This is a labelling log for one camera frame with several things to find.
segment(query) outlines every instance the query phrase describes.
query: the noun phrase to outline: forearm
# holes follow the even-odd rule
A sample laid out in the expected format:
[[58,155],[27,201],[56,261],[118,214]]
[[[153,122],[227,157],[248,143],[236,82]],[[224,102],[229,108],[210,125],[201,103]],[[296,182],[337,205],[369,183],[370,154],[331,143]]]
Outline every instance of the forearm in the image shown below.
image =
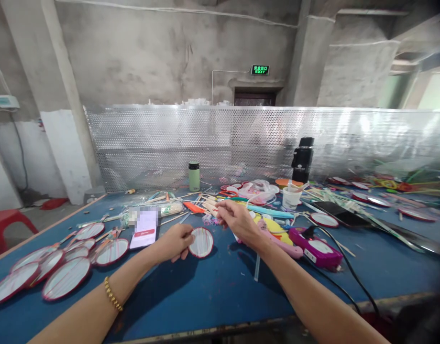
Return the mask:
[[319,343],[388,342],[269,239],[258,237],[251,246],[274,273],[297,316]]
[[[137,283],[158,262],[152,247],[139,252],[109,278],[110,288],[124,305]],[[101,283],[61,314],[30,343],[102,343],[115,321],[118,310],[113,306]]]

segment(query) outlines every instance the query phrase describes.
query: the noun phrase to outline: black thermos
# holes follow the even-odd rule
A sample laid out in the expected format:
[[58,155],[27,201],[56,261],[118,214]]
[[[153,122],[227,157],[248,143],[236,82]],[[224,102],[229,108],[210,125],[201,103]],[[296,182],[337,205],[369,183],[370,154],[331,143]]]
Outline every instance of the black thermos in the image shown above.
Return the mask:
[[314,138],[301,138],[300,146],[295,149],[293,153],[293,174],[292,180],[295,182],[306,183],[309,179],[309,172],[311,170],[312,162],[312,145],[314,144]]

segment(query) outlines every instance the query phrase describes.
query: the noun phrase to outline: table edge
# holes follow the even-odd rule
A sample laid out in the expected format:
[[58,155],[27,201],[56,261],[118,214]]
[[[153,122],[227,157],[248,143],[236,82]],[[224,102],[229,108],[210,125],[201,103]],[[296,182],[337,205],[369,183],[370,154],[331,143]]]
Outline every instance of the table edge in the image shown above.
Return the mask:
[[7,250],[7,251],[5,251],[5,252],[3,252],[3,253],[0,255],[0,259],[4,258],[5,256],[7,256],[8,254],[10,254],[11,252],[17,250],[19,247],[21,247],[21,246],[27,244],[29,241],[31,241],[32,239],[36,238],[36,237],[39,236],[41,233],[46,232],[48,229],[53,228],[54,226],[58,225],[58,224],[61,223],[62,221],[65,221],[65,220],[67,220],[68,218],[72,217],[73,215],[79,213],[79,212],[82,211],[83,209],[86,209],[86,208],[89,207],[91,204],[97,202],[99,199],[102,199],[102,198],[104,198],[105,196],[107,196],[107,194],[102,195],[101,197],[99,197],[99,198],[95,199],[94,201],[88,203],[88,204],[85,205],[84,207],[79,208],[78,210],[74,211],[74,212],[71,213],[70,215],[67,215],[66,217],[60,219],[59,221],[57,221],[57,222],[55,222],[55,223],[53,223],[52,225],[50,225],[49,227],[45,228],[44,230],[41,230],[41,231],[38,232],[37,234],[32,235],[31,237],[27,238],[27,239],[24,240],[23,242],[17,244],[16,246],[10,248],[9,250]]
[[[375,300],[379,308],[392,308],[396,306],[408,306],[411,304],[415,304],[418,301],[426,300],[432,297],[435,297],[436,293],[433,292],[422,292],[422,293],[415,293],[415,294],[409,294],[409,295],[402,295],[402,296],[396,296],[392,298],[387,299],[378,299]],[[364,312],[370,312],[370,309],[373,310],[373,307],[371,306],[371,303],[369,301],[364,302],[358,302],[357,305],[359,308]],[[351,308],[354,309],[354,306],[352,304],[348,304]],[[278,324],[282,322],[288,322],[291,320],[298,320],[296,315],[290,315],[285,318],[274,318],[274,319],[266,319],[262,321],[257,322],[243,322],[235,325],[220,325],[216,327],[210,327],[205,329],[199,329],[199,330],[192,330],[192,331],[185,331],[185,332],[177,332],[177,333],[169,333],[169,334],[163,334],[159,336],[152,336],[152,337],[145,337],[141,339],[134,339],[130,341],[125,342],[114,342],[113,344],[147,344],[147,343],[155,343],[155,342],[162,342],[162,341],[170,341],[170,340],[181,340],[184,338],[195,338],[200,337],[203,335],[209,335],[209,334],[226,334],[227,332],[237,331],[240,329],[250,329],[252,327],[258,327],[258,326],[266,326],[266,325],[272,325],[272,324]]]

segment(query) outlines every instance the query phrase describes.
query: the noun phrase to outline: red stool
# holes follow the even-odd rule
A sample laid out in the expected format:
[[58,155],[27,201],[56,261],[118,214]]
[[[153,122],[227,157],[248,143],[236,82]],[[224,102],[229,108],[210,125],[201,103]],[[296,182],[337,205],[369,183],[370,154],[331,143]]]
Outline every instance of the red stool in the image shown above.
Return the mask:
[[32,233],[37,234],[38,231],[33,225],[33,223],[29,220],[29,218],[23,215],[17,209],[11,210],[3,210],[0,212],[0,254],[5,252],[8,247],[6,246],[5,238],[3,237],[3,232],[5,228],[8,227],[13,222],[22,222],[24,223]]

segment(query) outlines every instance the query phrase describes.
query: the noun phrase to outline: white cup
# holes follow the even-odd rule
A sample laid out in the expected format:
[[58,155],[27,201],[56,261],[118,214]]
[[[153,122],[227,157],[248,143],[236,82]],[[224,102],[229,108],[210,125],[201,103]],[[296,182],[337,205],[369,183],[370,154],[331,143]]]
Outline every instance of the white cup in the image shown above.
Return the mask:
[[285,187],[282,190],[284,197],[282,198],[282,206],[286,209],[294,210],[297,208],[297,205],[300,203],[300,197],[302,192],[299,193],[291,193],[287,191]]

